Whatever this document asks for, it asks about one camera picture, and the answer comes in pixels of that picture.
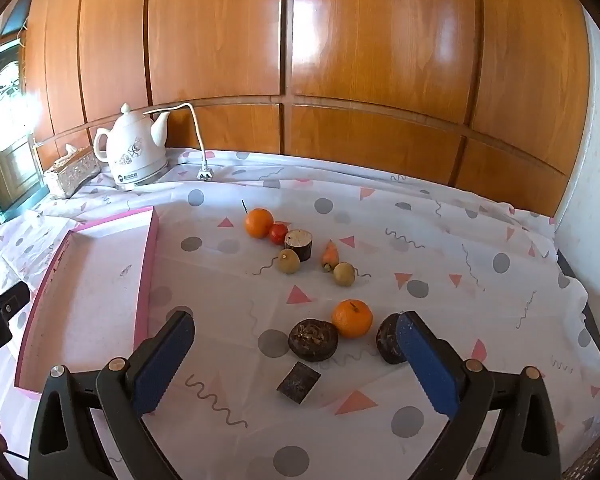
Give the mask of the tan longan fruit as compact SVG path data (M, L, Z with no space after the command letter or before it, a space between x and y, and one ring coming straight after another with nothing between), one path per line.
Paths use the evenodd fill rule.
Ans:
M350 287L356 279L355 268L351 263L340 262L332 270L332 277L338 286Z
M292 249L285 248L279 252L276 266L283 274L295 274L300 270L301 261Z

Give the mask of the ornate tissue box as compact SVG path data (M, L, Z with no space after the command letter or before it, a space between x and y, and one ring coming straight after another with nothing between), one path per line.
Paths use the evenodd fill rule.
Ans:
M53 198L68 200L88 179L100 173L98 159L91 146L76 148L66 145L67 154L61 156L44 171L44 183Z

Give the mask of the white ceramic electric kettle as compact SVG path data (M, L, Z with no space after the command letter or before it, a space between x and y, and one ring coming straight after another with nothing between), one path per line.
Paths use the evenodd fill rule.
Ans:
M93 141L95 157L106 164L117 186L146 181L166 166L166 123L170 112L156 120L128 103L111 129L98 128Z

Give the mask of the small orange carrot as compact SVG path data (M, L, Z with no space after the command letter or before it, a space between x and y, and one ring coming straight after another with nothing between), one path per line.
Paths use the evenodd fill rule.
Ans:
M325 272L332 272L339 263L338 248L332 240L329 240L321 256L321 267Z

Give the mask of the round sugarcane piece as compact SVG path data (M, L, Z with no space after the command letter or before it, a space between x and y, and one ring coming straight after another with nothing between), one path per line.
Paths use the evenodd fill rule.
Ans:
M301 262L311 258L313 236L307 230L289 230L284 238L284 247L292 250Z

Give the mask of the white patterned tablecloth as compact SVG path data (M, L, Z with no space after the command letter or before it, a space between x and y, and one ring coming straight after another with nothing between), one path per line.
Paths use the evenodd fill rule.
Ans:
M560 458L571 465L600 435L600 349L585 327L583 285L560 270L556 223L432 182L333 162L219 152L197 179L196 152L174 152L158 182L132 191L108 174L68 200L43 200L0 226L0 293L38 291L72 229L154 207L158 235L148 332L193 315L193 348L145 422L184 479L405 479L445 419L409 366L386 363L373 333L343 339L317 365L301 404L276 388L296 364L286 338L306 318L327 321L346 299L374 323L416 311L460 356L490 370L542 374ZM277 270L283 246L244 228L242 202L288 231L313 236L295 274ZM329 240L356 279L338 286L321 267ZM31 308L0 350L0 421L27 453L38 397L14 386Z

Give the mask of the square sugarcane piece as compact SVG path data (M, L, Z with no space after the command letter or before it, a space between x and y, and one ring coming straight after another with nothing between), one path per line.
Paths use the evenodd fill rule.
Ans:
M321 377L321 373L297 362L276 390L295 404L301 404Z

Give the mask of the orange tangerine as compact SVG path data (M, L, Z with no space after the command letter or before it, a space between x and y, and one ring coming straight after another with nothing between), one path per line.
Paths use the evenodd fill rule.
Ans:
M365 336L373 322L373 312L362 300L346 299L332 310L332 324L344 338L355 339Z

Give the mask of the small red tomato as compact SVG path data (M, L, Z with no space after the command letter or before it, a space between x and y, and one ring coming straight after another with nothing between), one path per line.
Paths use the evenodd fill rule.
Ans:
M288 226L282 222L275 222L268 231L268 239L275 245L283 246L288 233Z

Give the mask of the orange with stem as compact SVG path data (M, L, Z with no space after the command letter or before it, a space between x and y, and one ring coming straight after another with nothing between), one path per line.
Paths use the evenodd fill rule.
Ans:
M245 202L242 202L242 208L245 211L244 228L247 234L257 240L268 237L274 223L273 215L264 208L249 209Z

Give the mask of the pink shallow tray box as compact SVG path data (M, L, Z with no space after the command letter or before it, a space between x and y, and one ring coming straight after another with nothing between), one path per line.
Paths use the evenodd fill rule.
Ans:
M62 239L33 301L14 386L39 396L55 365L99 370L148 337L154 207L78 226Z

